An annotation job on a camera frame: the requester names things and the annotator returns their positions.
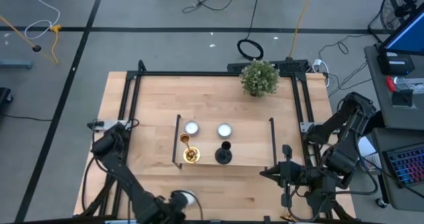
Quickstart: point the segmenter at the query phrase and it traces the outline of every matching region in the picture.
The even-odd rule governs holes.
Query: green plant
[[[250,66],[243,68],[240,77],[244,92],[256,97],[275,93],[280,71],[274,66],[268,61],[253,60]]]

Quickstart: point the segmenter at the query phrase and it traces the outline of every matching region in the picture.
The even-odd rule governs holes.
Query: computer monitor
[[[385,75],[408,75],[415,69],[409,55],[424,56],[424,4],[380,46],[378,62]]]
[[[383,43],[387,51],[424,55],[424,6],[417,11]]]

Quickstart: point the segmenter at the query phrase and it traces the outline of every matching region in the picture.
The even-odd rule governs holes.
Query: tea light candle
[[[230,137],[231,132],[231,126],[227,123],[222,123],[218,126],[218,135],[223,139]]]
[[[199,130],[199,125],[195,121],[188,121],[185,124],[184,130],[189,135],[194,135]]]

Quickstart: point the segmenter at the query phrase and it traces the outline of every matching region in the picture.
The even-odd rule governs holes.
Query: black metal frame
[[[177,154],[177,145],[178,145],[178,130],[180,129],[180,119],[181,119],[181,115],[178,114],[177,115],[177,121],[176,121],[176,126],[175,126],[175,136],[174,136],[174,145],[172,147],[172,163],[175,164],[175,166],[178,169],[182,169],[183,168],[183,164],[179,164],[176,162],[176,154]],[[276,151],[276,137],[275,137],[275,131],[274,131],[274,118],[270,118],[269,120],[270,124],[271,124],[271,143],[272,143],[272,163],[273,165],[277,165],[277,151]]]
[[[128,94],[129,94],[129,88],[130,88],[131,81],[133,79],[135,79],[135,85],[134,85],[134,91],[133,91],[133,95],[132,95],[133,99],[131,101],[129,120],[134,119],[136,103],[137,103],[137,99],[138,99],[138,91],[140,89],[140,81],[141,81],[142,76],[230,76],[230,77],[236,77],[236,76],[239,76],[239,75],[240,75],[240,72],[149,72],[149,71],[146,70],[146,67],[144,66],[143,62],[140,60],[138,62],[138,70],[137,71],[127,71],[127,77],[126,77],[126,80],[125,80],[124,91],[123,91],[123,96],[122,96],[122,100],[121,100],[121,106],[120,106],[120,109],[119,109],[118,119],[124,119],[125,108],[127,106],[127,99],[128,99]],[[303,96],[304,96],[304,99],[305,99],[308,120],[309,120],[309,122],[314,122],[311,100],[310,100],[310,97],[309,97],[309,90],[308,90],[308,87],[307,87],[306,75],[303,72],[296,72],[294,74],[280,74],[280,77],[291,78],[291,84],[292,84],[292,87],[293,87],[293,97],[294,97],[295,107],[296,107],[297,121],[298,121],[298,125],[299,125],[299,135],[300,135],[301,140],[302,140],[303,158],[304,158],[305,164],[311,166],[312,165],[311,156],[310,156],[309,150],[308,150],[309,144],[307,142],[303,141],[301,128],[300,128],[300,123],[303,122],[303,115],[302,115],[302,107],[301,107],[301,101],[300,101],[300,96],[299,96],[299,90],[298,90],[298,86],[297,86],[297,81],[299,80],[302,84],[302,90],[303,90]],[[177,118],[177,121],[176,121],[176,135],[174,137],[174,148],[175,148],[176,140],[178,139],[177,135],[178,135],[178,125],[179,125],[180,118],[181,118],[181,116],[178,115],[178,118]],[[273,159],[274,159],[274,164],[276,164],[277,158],[276,158],[274,119],[271,118],[270,122],[271,122],[271,127],[272,127],[272,145],[273,145],[272,148],[273,148],[273,151],[274,151]],[[127,161],[130,139],[131,139],[131,134],[130,134],[130,138],[125,143],[125,149],[124,149],[124,154],[123,154],[123,160],[124,161]],[[314,157],[315,157],[316,161],[319,162],[319,160],[321,159],[321,155],[320,155],[319,150],[316,146],[314,146],[314,152],[315,152]],[[176,155],[176,149],[173,150],[172,161],[177,166],[177,168],[181,169],[182,164],[177,164],[175,162],[175,155]],[[106,181],[107,182],[114,182],[115,179],[114,179],[114,177],[111,177],[111,176],[108,175],[106,177]],[[119,202],[121,200],[121,192],[122,192],[122,187],[120,185],[117,185],[117,189],[116,189],[114,200],[113,200],[113,208],[112,208],[112,216],[115,217],[115,218],[118,216]],[[103,200],[103,202],[101,203],[101,209],[100,209],[100,212],[99,212],[100,217],[105,215],[106,207],[107,207],[107,198],[105,198]],[[333,218],[332,213],[331,212],[326,213],[326,218],[332,219]],[[226,221],[225,223],[251,223],[251,222],[250,221]],[[277,222],[268,222],[268,221],[265,220],[265,223],[277,223]]]

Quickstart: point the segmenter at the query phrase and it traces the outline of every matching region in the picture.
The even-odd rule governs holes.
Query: floor
[[[234,0],[224,11],[202,7],[183,14],[181,10],[195,0],[97,0],[98,10],[92,11],[96,0],[43,1],[61,12],[59,22],[64,31],[56,48],[60,64],[34,53],[16,33],[0,25],[0,57],[34,62],[31,70],[1,69],[0,86],[11,88],[15,98],[7,114],[54,117],[58,125],[55,130],[49,122],[8,117],[0,121],[0,176],[4,177],[0,182],[0,223],[15,220],[38,155],[48,141],[46,137],[52,139],[51,147],[38,184],[33,186],[36,188],[25,220],[71,216],[90,145],[85,124],[98,114],[109,71],[134,70],[139,59],[148,70],[225,71],[228,63],[246,61],[238,53],[236,43],[246,36],[254,8],[254,0]],[[208,3],[222,7],[227,1]],[[252,33],[250,39],[263,46],[265,60],[288,56],[304,2],[258,0],[253,27],[263,29]],[[381,0],[311,0],[301,24],[306,29],[298,34],[292,57],[313,62],[324,45],[334,44],[349,33],[365,33],[380,3]],[[0,0],[0,8],[2,16],[20,30],[37,20],[56,18],[56,12],[36,0]],[[91,32],[85,29],[87,25],[93,27]],[[35,42],[49,53],[54,34],[49,32]],[[330,73],[344,79],[364,62],[363,48],[374,43],[371,36],[349,38],[345,42],[347,55],[335,46],[324,50],[322,57]],[[246,51],[256,52],[248,46]],[[368,69],[363,69],[346,86],[369,78]],[[328,91],[336,87],[331,80]],[[366,82],[331,96],[333,111],[350,91],[365,95],[378,107],[372,82]],[[365,173],[357,172],[350,188],[369,190],[371,185]],[[374,204],[379,195],[353,197],[359,218],[381,223],[414,223],[424,218],[424,213],[380,209]]]

